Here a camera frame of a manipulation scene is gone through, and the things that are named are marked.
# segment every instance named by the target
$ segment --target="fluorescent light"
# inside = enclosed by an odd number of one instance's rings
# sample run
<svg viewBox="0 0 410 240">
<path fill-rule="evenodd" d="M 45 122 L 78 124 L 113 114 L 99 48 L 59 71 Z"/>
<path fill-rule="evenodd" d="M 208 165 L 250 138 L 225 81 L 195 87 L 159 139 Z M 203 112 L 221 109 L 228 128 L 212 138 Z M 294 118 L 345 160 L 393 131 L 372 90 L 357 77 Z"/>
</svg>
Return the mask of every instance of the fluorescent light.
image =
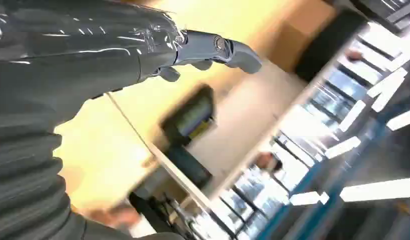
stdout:
<svg viewBox="0 0 410 240">
<path fill-rule="evenodd" d="M 410 178 L 348 186 L 340 197 L 345 202 L 410 198 Z"/>
<path fill-rule="evenodd" d="M 290 203 L 294 206 L 316 204 L 320 200 L 320 195 L 316 191 L 299 193 L 290 197 Z"/>
<path fill-rule="evenodd" d="M 410 125 L 410 110 L 399 116 L 392 118 L 386 124 L 386 126 L 390 128 L 392 131 L 403 128 L 407 125 Z"/>
<path fill-rule="evenodd" d="M 339 156 L 339 155 L 341 155 L 345 152 L 348 152 L 348 151 L 352 150 L 353 148 L 356 148 L 357 146 L 359 146 L 360 143 L 361 143 L 361 141 L 356 136 L 351 137 L 348 140 L 345 140 L 345 141 L 339 143 L 338 145 L 329 148 L 325 152 L 325 155 L 329 159 L 332 159 L 336 156 Z"/>
<path fill-rule="evenodd" d="M 398 69 L 399 67 L 401 67 L 402 65 L 404 65 L 407 61 L 410 60 L 410 56 L 406 53 L 401 54 L 400 56 L 398 56 L 397 58 L 395 58 L 394 60 L 392 60 L 387 66 L 386 68 L 389 71 L 395 71 L 396 69 Z"/>
<path fill-rule="evenodd" d="M 386 106 L 404 81 L 404 77 L 407 73 L 408 72 L 401 67 L 368 90 L 367 94 L 372 98 L 380 95 L 371 106 L 374 111 L 380 112 Z"/>
<path fill-rule="evenodd" d="M 320 202 L 322 202 L 323 205 L 326 204 L 326 202 L 327 202 L 329 199 L 330 199 L 329 196 L 328 196 L 325 192 L 323 192 L 323 194 L 321 194 L 321 196 L 320 196 Z"/>
<path fill-rule="evenodd" d="M 129 40 L 135 40 L 135 41 L 139 41 L 139 42 L 144 42 L 144 39 L 140 39 L 140 38 L 135 38 L 135 37 L 127 37 L 127 36 L 119 36 L 117 37 L 119 39 L 129 39 Z"/>
<path fill-rule="evenodd" d="M 348 112 L 348 115 L 346 115 L 346 117 L 340 123 L 340 130 L 342 130 L 342 132 L 346 132 L 364 108 L 365 103 L 361 100 L 357 101 L 352 109 Z"/>
<path fill-rule="evenodd" d="M 289 201 L 294 206 L 311 205 L 316 204 L 317 202 L 321 202 L 324 205 L 329 199 L 329 196 L 325 192 L 319 195 L 316 191 L 310 191 L 306 193 L 295 194 L 290 197 Z"/>
<path fill-rule="evenodd" d="M 319 162 L 323 161 L 323 157 L 318 153 L 314 156 L 314 158 Z"/>
</svg>

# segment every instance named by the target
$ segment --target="robotic arm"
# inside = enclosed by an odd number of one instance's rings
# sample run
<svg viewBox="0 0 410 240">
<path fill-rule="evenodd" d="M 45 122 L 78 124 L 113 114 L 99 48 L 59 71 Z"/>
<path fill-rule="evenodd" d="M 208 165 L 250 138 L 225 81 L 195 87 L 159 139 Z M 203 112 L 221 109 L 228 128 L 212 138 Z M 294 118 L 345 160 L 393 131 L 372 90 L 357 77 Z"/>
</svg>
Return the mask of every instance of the robotic arm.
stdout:
<svg viewBox="0 0 410 240">
<path fill-rule="evenodd" d="M 54 128 L 88 100 L 172 66 L 254 73 L 258 56 L 218 35 L 180 31 L 162 11 L 109 0 L 0 0 L 0 239 L 129 239 L 71 212 Z M 178 239 L 152 236 L 151 239 Z"/>
</svg>

